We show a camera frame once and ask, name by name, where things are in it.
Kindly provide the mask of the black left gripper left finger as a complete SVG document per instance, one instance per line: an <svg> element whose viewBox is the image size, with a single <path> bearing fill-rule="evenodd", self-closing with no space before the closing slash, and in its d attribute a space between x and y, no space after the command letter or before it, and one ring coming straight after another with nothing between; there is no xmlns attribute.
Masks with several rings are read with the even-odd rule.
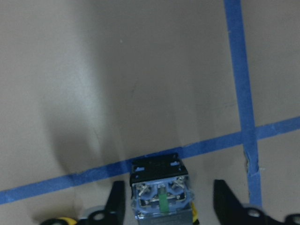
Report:
<svg viewBox="0 0 300 225"><path fill-rule="evenodd" d="M93 210L80 225L122 225L125 217L125 182L115 181L103 210Z"/></svg>

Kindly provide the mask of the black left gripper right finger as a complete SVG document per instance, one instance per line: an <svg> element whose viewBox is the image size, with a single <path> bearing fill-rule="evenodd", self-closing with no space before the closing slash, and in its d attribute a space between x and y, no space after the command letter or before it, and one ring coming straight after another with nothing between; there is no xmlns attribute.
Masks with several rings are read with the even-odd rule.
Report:
<svg viewBox="0 0 300 225"><path fill-rule="evenodd" d="M243 205L225 180L214 180L213 207L221 225L298 225L300 223L299 214L290 214L280 222L258 207Z"/></svg>

